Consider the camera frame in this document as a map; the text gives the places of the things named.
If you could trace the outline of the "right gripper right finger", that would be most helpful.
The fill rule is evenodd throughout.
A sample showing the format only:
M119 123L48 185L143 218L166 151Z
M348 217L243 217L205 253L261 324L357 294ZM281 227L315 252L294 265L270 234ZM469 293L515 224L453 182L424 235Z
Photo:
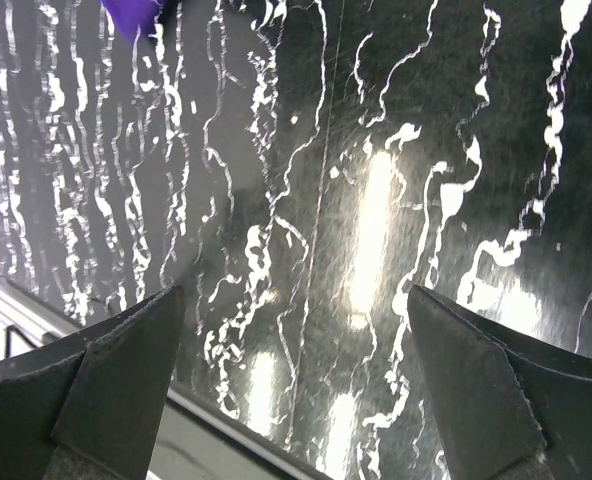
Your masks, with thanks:
M592 359L410 290L412 337L454 479L592 479Z

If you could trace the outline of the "purple towel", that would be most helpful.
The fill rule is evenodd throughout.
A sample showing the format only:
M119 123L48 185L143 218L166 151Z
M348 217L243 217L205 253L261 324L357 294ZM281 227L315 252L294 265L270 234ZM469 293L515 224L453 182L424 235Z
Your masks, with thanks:
M163 0L102 0L114 25L126 40L133 42L138 35L155 33L156 20L167 1Z

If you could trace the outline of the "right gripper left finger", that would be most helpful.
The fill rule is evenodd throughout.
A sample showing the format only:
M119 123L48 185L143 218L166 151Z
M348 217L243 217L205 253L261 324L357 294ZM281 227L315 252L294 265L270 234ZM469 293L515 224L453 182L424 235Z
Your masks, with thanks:
M0 479L143 479L185 316L174 286L0 361Z

